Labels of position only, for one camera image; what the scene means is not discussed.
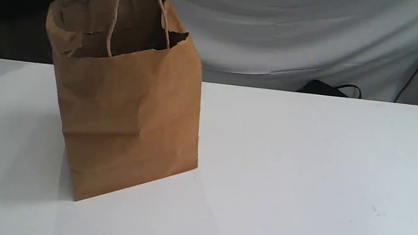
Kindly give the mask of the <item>brown paper bag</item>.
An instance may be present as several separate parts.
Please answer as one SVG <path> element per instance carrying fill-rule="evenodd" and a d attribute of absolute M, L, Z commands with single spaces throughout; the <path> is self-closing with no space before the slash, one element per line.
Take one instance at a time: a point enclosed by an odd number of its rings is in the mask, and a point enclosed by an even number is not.
<path fill-rule="evenodd" d="M 46 32 L 75 201 L 197 169 L 202 65 L 169 0 L 55 0 Z"/>

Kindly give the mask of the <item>black object behind table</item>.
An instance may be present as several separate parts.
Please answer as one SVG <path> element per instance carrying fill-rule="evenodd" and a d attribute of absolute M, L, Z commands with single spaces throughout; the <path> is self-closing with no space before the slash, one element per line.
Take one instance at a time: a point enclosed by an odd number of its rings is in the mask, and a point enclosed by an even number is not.
<path fill-rule="evenodd" d="M 324 95 L 324 96 L 336 96 L 336 97 L 346 97 L 349 98 L 346 94 L 344 94 L 341 89 L 343 88 L 353 88 L 357 90 L 357 98 L 362 98 L 362 91 L 359 89 L 357 85 L 354 84 L 343 84 L 340 86 L 330 86 L 327 83 L 320 81 L 320 80 L 311 80 L 305 86 L 297 90 L 298 93 L 305 93 L 305 94 L 317 94 L 317 95 Z"/>

